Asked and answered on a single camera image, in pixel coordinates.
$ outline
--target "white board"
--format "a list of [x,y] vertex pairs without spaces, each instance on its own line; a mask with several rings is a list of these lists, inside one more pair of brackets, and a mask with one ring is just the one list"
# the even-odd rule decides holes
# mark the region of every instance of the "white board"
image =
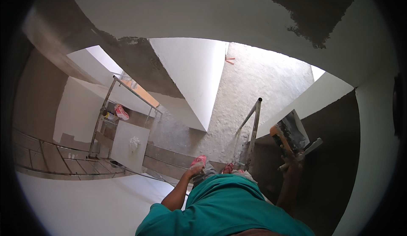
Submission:
[[[131,170],[141,173],[141,166],[143,165],[149,135],[149,129],[119,121],[110,157]],[[140,140],[137,152],[133,153],[129,148],[130,139],[132,137],[137,137]]]

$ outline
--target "green shirt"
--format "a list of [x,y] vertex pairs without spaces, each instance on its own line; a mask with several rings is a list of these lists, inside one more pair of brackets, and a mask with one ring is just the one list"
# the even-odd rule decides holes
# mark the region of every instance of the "green shirt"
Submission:
[[282,208],[267,203],[257,184],[233,174],[217,174],[189,194],[185,210],[155,203],[136,235],[230,235],[252,228],[284,235],[314,235]]

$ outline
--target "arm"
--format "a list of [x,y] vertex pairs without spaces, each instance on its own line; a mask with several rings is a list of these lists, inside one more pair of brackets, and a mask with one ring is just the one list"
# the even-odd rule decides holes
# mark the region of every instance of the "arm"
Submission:
[[197,163],[190,167],[182,175],[176,187],[162,200],[161,204],[170,211],[180,210],[184,204],[186,188],[189,181],[202,172],[203,163]]
[[295,198],[297,196],[298,185],[300,184],[302,166],[295,159],[291,150],[287,152],[287,158],[282,157],[282,159],[289,163],[290,167],[283,174],[284,181],[276,205],[291,217],[294,217]]

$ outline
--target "gray pants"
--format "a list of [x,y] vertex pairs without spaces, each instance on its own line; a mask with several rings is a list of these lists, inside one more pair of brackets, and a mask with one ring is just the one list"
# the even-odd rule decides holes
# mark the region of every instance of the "gray pants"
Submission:
[[[197,185],[199,185],[201,182],[203,182],[204,180],[206,180],[210,176],[213,176],[213,175],[216,175],[216,174],[219,174],[219,173],[215,170],[215,168],[213,168],[213,166],[208,161],[206,161],[205,168],[203,168],[203,173],[192,179],[193,182],[194,182],[194,187],[193,188],[195,188]],[[256,181],[253,180],[253,178],[252,178],[252,176],[250,174],[246,175],[246,174],[241,173],[241,172],[239,172],[237,170],[233,170],[232,174],[247,178],[247,179],[257,183]]]

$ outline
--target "pink bag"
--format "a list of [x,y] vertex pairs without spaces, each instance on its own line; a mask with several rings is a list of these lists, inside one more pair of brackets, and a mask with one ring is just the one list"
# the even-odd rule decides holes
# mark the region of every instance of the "pink bag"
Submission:
[[125,121],[130,118],[127,112],[124,111],[121,104],[115,105],[114,110],[116,111],[116,114],[119,118],[124,119]]
[[198,162],[201,162],[201,161],[203,162],[203,166],[205,167],[205,163],[206,163],[206,156],[205,155],[200,155],[199,157],[195,158],[194,161],[192,161],[191,166],[193,166],[194,164],[196,164]]

